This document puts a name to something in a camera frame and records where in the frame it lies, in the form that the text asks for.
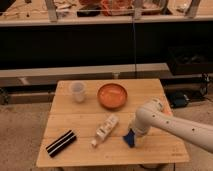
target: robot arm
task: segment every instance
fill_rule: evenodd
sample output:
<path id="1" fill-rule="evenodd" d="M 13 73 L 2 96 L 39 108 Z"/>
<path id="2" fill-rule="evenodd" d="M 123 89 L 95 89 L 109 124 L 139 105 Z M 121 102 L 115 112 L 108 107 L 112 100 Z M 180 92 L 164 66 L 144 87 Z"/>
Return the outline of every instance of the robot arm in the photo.
<path id="1" fill-rule="evenodd" d="M 143 136 L 153 126 L 213 153 L 213 126 L 168 116 L 162 110 L 158 99 L 144 104 L 136 111 L 131 130 L 136 136 Z"/>

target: white cup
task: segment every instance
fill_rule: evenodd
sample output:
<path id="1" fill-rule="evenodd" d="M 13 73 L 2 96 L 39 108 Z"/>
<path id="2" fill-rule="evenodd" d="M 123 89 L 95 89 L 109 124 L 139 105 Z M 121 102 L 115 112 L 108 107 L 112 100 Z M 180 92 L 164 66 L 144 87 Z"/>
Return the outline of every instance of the white cup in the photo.
<path id="1" fill-rule="evenodd" d="M 69 89 L 76 102 L 81 103 L 85 100 L 85 84 L 82 81 L 73 81 Z"/>

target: white bottle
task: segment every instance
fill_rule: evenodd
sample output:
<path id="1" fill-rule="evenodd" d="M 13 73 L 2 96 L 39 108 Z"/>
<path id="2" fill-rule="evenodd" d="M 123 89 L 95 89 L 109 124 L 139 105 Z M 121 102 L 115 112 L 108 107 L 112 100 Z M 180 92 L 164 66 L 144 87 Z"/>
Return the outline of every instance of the white bottle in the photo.
<path id="1" fill-rule="evenodd" d="M 94 139 L 91 141 L 93 147 L 97 147 L 99 143 L 103 142 L 106 137 L 112 132 L 113 128 L 118 123 L 118 117 L 111 114 L 104 123 L 96 130 Z"/>

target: table top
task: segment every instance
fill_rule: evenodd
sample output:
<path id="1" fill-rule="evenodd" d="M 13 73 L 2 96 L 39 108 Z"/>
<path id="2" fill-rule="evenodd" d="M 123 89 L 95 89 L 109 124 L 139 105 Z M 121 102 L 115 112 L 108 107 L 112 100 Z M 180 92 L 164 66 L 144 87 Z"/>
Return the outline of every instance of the table top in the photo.
<path id="1" fill-rule="evenodd" d="M 152 127 L 146 136 L 139 138 L 135 148 L 129 148 L 122 139 L 128 132 L 128 125 L 136 109 L 152 98 L 162 100 L 165 104 L 164 113 L 172 115 L 158 79 L 85 80 L 86 100 L 81 104 L 74 102 L 69 93 L 71 82 L 58 83 L 37 159 L 38 167 L 189 161 L 183 141 L 157 128 Z M 97 100 L 99 88 L 107 83 L 120 84 L 127 90 L 127 102 L 117 111 L 103 108 Z M 119 124 L 105 142 L 93 148 L 91 140 L 96 129 L 112 113 L 119 117 Z M 77 135 L 77 141 L 54 158 L 49 157 L 45 148 L 70 129 Z"/>

